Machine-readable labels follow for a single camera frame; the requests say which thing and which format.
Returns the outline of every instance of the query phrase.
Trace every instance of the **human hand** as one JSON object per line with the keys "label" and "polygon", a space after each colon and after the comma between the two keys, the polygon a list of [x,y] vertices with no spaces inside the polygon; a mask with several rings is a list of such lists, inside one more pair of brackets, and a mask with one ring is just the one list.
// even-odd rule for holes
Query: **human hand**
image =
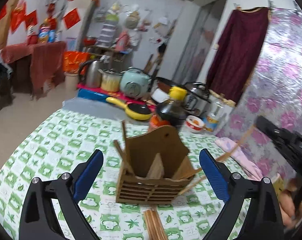
{"label": "human hand", "polygon": [[296,185],[296,179],[291,179],[286,189],[283,190],[278,197],[283,224],[289,229],[294,228],[294,226],[302,217],[302,201],[299,206],[298,215],[297,217],[295,217],[295,207],[292,199],[292,192],[295,192],[297,190]]}

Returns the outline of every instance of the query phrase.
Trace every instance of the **beige bucket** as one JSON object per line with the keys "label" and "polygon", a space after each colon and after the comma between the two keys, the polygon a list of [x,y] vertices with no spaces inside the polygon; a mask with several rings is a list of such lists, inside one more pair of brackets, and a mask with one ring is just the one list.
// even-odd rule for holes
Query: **beige bucket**
{"label": "beige bucket", "polygon": [[78,74],[71,74],[68,72],[64,72],[64,76],[66,76],[66,80],[65,80],[66,89],[69,91],[75,91],[77,89],[77,85],[79,82]]}

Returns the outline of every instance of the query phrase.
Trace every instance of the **tablecloth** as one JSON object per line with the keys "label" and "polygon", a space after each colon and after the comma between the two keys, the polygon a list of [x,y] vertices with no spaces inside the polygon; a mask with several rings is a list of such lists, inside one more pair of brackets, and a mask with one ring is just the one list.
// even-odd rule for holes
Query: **tablecloth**
{"label": "tablecloth", "polygon": [[62,64],[65,49],[66,43],[63,41],[34,45],[21,43],[4,47],[1,57],[5,63],[9,64],[32,55],[30,77],[34,93],[40,94],[47,79],[53,77],[56,85],[64,81]]}
{"label": "tablecloth", "polygon": [[[146,131],[146,126],[127,125],[128,136]],[[214,157],[223,153],[215,145],[214,136],[180,133],[180,137],[190,149],[189,158],[195,168],[199,167],[201,149],[208,148]],[[110,119],[60,109],[41,123],[0,170],[0,223],[11,237],[19,238],[21,210],[31,179],[56,179],[64,172],[72,172],[97,148],[104,153],[104,164],[86,199],[79,202],[81,211],[102,240],[148,240],[142,213],[149,206],[115,202],[121,160],[113,147],[114,139],[123,148],[121,124]],[[234,160],[228,159],[225,164],[231,172],[246,178]],[[53,200],[53,205],[65,237],[74,239],[58,201]],[[245,201],[230,239],[238,235],[248,206],[249,201]],[[157,210],[169,240],[195,240],[205,236],[222,207],[223,202],[204,181],[171,204],[157,206]]]}

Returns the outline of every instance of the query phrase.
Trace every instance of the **green and white checkered tablecloth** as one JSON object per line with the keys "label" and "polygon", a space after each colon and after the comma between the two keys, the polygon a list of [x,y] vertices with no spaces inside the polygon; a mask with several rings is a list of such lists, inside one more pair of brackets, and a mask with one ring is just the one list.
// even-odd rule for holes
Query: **green and white checkered tablecloth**
{"label": "green and white checkered tablecloth", "polygon": [[[127,125],[128,136],[146,131],[146,126]],[[199,167],[201,149],[208,148],[215,158],[223,153],[214,143],[214,136],[180,133],[180,137],[190,149],[189,158],[195,168]],[[114,120],[60,109],[41,123],[0,170],[0,223],[10,236],[19,238],[22,205],[31,179],[51,180],[72,172],[97,148],[104,154],[104,164],[86,199],[79,202],[80,209],[102,240],[148,240],[142,214],[149,207],[115,202],[121,160],[112,145],[114,139],[123,148],[121,124]],[[231,172],[237,171],[246,178],[234,160],[229,158],[225,164]],[[58,201],[53,200],[53,205],[65,237],[73,240]],[[245,201],[230,239],[237,236],[248,205],[249,201]],[[206,180],[172,204],[159,205],[158,213],[169,240],[195,240],[205,236],[222,207],[223,202],[216,198]]]}

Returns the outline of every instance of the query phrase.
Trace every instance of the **red and white bowl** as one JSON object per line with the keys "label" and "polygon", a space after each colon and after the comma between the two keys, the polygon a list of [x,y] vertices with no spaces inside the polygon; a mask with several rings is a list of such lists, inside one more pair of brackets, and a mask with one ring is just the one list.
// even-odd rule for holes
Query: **red and white bowl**
{"label": "red and white bowl", "polygon": [[189,115],[186,118],[185,125],[190,132],[200,133],[204,127],[204,122],[196,116]]}

